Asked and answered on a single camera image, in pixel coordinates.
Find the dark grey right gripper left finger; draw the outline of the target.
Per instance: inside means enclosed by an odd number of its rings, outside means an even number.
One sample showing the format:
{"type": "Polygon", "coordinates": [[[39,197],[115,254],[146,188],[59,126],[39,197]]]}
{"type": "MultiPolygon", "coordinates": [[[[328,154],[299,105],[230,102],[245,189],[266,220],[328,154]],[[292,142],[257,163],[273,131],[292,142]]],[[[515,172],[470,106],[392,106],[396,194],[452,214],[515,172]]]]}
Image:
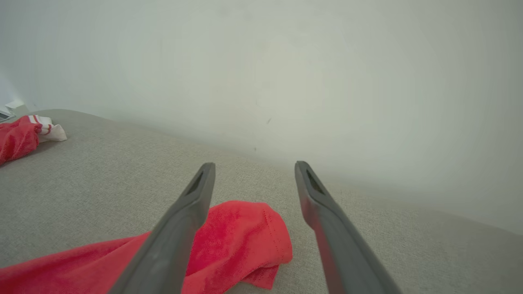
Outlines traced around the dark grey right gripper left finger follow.
{"type": "Polygon", "coordinates": [[[194,236],[205,223],[215,184],[214,163],[204,163],[129,262],[111,294],[179,294],[194,236]]]}

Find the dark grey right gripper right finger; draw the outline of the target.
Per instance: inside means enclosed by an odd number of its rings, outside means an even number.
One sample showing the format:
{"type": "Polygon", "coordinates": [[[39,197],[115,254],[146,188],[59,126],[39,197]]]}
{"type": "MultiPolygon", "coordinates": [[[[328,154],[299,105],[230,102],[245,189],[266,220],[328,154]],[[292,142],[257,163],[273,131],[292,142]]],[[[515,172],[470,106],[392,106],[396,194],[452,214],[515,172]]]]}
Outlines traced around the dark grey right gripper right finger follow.
{"type": "Polygon", "coordinates": [[[310,164],[296,162],[295,180],[303,219],[316,236],[329,293],[399,294],[394,279],[310,164]]]}

